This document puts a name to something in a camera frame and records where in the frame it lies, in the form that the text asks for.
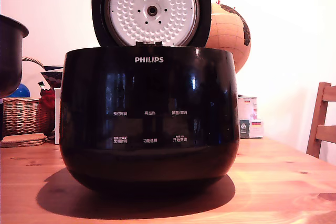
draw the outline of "white wall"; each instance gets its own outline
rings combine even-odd
[[[221,0],[245,18],[251,53],[238,92],[258,97],[265,136],[306,151],[318,83],[336,84],[335,0]],[[326,124],[336,124],[331,104]],[[321,158],[336,164],[336,146]]]
[[[1,0],[1,12],[25,24],[24,56],[62,65],[67,51],[97,46],[91,0]],[[221,0],[245,18],[250,58],[237,75],[238,91],[258,97],[265,136],[306,151],[317,86],[336,84],[335,0]],[[41,69],[24,63],[23,84],[39,95]],[[336,124],[336,106],[327,123]],[[336,147],[321,158],[336,164]]]

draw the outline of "blue ball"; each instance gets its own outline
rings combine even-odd
[[[30,97],[30,91],[25,85],[20,84],[19,87],[17,87],[17,89],[8,97]]]

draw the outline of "rice cooker lid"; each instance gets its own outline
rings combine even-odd
[[[211,26],[211,0],[92,0],[101,46],[204,47]]]

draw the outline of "globe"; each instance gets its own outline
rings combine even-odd
[[[24,85],[20,84],[19,87],[8,97],[30,97],[30,91],[29,89]]]
[[[212,4],[211,16],[211,29],[205,47],[230,51],[237,73],[250,53],[250,30],[243,17],[227,5]]]

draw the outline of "white inner lid plate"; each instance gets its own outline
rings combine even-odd
[[[149,7],[157,9],[149,15]],[[197,0],[109,0],[112,26],[124,45],[136,41],[182,46],[193,36]]]

